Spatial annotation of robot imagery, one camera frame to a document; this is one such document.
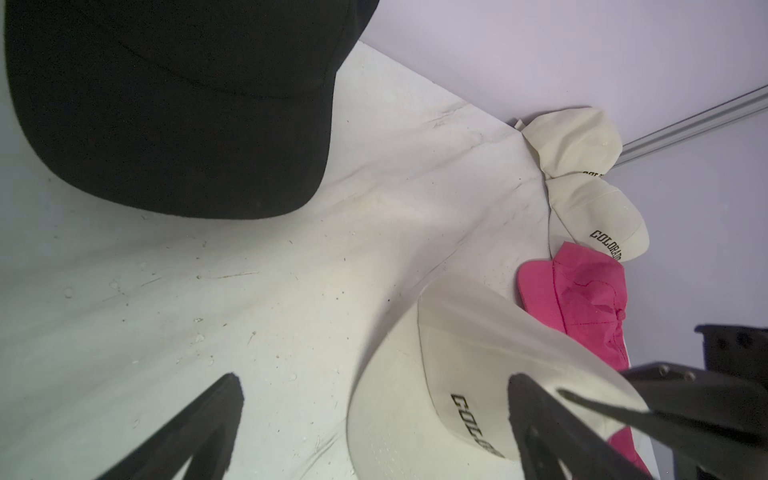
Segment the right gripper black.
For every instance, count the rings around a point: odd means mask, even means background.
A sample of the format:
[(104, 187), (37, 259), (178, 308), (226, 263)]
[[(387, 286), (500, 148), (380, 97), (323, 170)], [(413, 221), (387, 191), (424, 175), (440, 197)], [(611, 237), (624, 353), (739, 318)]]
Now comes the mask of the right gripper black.
[(655, 363), (621, 373), (646, 403), (644, 412), (591, 400), (572, 403), (629, 425), (717, 479), (767, 477), (767, 329), (699, 325), (700, 370)]

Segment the black cap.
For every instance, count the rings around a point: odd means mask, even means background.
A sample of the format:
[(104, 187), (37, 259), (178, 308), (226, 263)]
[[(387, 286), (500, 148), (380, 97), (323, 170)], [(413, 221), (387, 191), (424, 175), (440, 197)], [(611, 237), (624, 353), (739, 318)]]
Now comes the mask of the black cap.
[(20, 127), (71, 186), (155, 213), (264, 219), (324, 177), (336, 76), (374, 1), (9, 1)]

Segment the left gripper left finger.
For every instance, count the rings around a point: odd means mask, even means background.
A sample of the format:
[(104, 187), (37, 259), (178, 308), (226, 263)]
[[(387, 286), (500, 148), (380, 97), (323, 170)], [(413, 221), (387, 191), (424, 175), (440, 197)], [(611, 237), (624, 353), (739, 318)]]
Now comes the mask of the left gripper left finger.
[(244, 394), (238, 376), (227, 373), (99, 480), (221, 480), (228, 471), (242, 417)]

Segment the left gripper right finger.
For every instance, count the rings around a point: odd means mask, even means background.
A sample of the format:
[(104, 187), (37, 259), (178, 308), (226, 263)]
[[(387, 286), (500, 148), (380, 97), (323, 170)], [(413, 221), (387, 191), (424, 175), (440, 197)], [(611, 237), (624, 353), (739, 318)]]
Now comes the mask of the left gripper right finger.
[(509, 423), (527, 479), (648, 479), (532, 378), (508, 380)]

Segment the pink cap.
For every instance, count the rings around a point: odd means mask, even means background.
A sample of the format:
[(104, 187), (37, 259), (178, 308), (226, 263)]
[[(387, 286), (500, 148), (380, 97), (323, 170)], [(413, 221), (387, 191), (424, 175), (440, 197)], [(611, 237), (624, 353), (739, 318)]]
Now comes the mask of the pink cap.
[(539, 322), (617, 371), (630, 367), (623, 331), (628, 294), (617, 260), (566, 242), (553, 259), (524, 263), (517, 286), (523, 308)]

